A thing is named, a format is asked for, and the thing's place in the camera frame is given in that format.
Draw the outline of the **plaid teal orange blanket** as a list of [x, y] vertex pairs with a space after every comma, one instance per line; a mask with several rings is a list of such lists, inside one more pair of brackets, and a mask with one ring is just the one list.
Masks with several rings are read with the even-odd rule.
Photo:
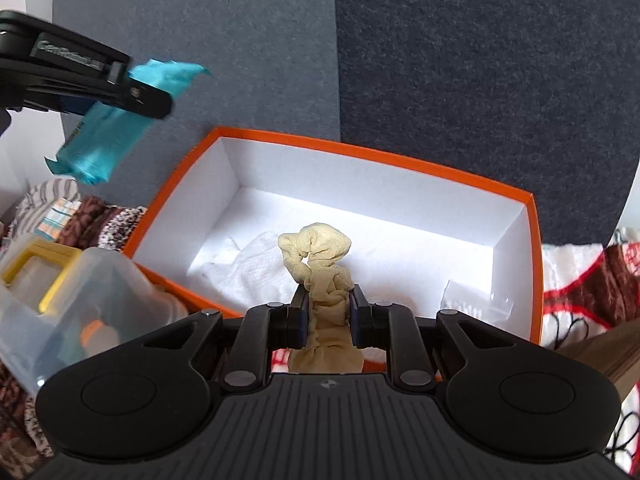
[[56, 242], [66, 224], [80, 207], [80, 200], [56, 200], [35, 229], [35, 233], [44, 240]]

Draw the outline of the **red patterned fleece blanket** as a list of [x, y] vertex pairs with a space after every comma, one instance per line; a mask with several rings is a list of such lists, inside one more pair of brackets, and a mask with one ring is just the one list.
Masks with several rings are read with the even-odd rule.
[[[80, 239], [121, 250], [146, 209], [106, 206], [92, 196], [73, 202], [89, 214]], [[599, 336], [639, 312], [639, 245], [544, 245], [544, 318], [541, 343], [552, 349]], [[37, 428], [34, 400], [1, 367], [1, 477], [25, 479], [52, 456]]]

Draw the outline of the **blue wet wipes pack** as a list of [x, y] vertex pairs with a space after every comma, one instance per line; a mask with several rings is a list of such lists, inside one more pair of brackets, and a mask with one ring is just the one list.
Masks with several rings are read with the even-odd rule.
[[[186, 62], [148, 62], [134, 66], [129, 76], [137, 84], [177, 99], [190, 87], [195, 77], [208, 69]], [[72, 135], [46, 164], [52, 174], [70, 176], [97, 185], [110, 180], [116, 166], [125, 158], [155, 120], [129, 110], [96, 103], [81, 119]]]

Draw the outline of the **beige stocking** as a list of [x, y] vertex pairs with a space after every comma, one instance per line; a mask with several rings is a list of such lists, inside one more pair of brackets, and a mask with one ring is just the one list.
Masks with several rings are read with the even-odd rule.
[[299, 374], [354, 374], [362, 371], [362, 351], [352, 343], [348, 312], [355, 287], [340, 265], [352, 242], [333, 226], [314, 223], [278, 238], [283, 264], [309, 297], [306, 344], [293, 350], [288, 370]]

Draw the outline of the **clear plastic storage box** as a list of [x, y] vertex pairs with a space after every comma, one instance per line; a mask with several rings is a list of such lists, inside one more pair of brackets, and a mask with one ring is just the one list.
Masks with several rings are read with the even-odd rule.
[[32, 396], [59, 370], [187, 315], [120, 252], [24, 235], [1, 257], [1, 361]]

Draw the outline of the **orange cardboard box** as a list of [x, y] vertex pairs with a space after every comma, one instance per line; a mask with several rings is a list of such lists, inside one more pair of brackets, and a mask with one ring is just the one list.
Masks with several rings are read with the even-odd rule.
[[346, 257], [370, 299], [431, 316], [459, 284], [511, 301], [503, 327], [538, 341], [541, 244], [532, 194], [446, 166], [337, 142], [218, 127], [169, 177], [126, 255], [187, 289], [227, 240], [314, 222], [349, 237]]

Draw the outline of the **white knitted glove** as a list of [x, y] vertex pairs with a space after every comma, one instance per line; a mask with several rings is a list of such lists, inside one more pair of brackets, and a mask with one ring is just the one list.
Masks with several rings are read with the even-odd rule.
[[265, 232], [241, 248], [227, 238], [189, 276], [190, 289], [215, 304], [244, 312], [258, 304], [287, 304], [297, 283], [285, 269], [278, 234]]

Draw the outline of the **striped grey beige blanket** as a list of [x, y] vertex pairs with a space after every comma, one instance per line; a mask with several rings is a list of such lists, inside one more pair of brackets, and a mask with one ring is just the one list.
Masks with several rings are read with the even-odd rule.
[[78, 184], [74, 178], [56, 177], [33, 186], [15, 208], [10, 224], [12, 240], [35, 232], [35, 228], [57, 200], [80, 200]]

